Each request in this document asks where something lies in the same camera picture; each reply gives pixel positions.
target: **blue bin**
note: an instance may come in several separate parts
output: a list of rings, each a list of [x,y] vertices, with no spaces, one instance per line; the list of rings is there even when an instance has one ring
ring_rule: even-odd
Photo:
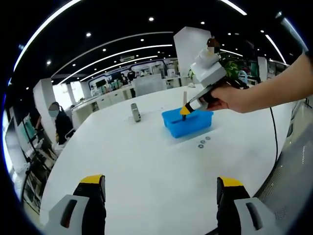
[[[211,126],[213,112],[195,110],[183,121],[180,110],[181,108],[162,113],[164,125],[174,138],[186,136]]]

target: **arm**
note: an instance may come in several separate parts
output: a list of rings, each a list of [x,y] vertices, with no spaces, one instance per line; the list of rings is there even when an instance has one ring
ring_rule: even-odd
[[[41,116],[39,116],[39,118],[37,120],[37,123],[36,123],[36,126],[35,126],[35,130],[37,130],[39,128],[40,122],[41,122]]]
[[[313,94],[312,64],[303,54],[289,68],[271,80],[247,90],[220,87],[211,94],[219,101],[211,104],[208,110],[229,108],[239,113],[300,100]]]

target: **round white table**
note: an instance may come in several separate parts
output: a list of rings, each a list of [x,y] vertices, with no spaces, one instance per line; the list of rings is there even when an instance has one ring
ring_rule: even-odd
[[[269,109],[217,111],[212,126],[174,139],[161,113],[181,107],[202,89],[180,87],[126,100],[90,115],[69,140],[47,181],[40,220],[86,176],[106,177],[106,234],[204,235],[217,226],[220,175],[240,180],[250,196],[273,168],[276,145]],[[131,113],[136,103],[141,122]],[[291,104],[273,108],[278,153]],[[201,140],[209,136],[204,148]]]

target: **human hand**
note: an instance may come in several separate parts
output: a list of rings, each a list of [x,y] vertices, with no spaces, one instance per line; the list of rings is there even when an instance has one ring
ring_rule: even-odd
[[[248,112],[246,90],[224,85],[214,89],[211,95],[218,100],[208,105],[207,110],[209,111],[231,109],[238,113]]]

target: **stick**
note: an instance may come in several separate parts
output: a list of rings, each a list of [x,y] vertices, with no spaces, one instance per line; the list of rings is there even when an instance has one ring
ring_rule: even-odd
[[[184,91],[184,95],[183,95],[183,106],[185,106],[187,103],[187,91]],[[185,121],[186,120],[186,115],[182,116],[182,120]]]

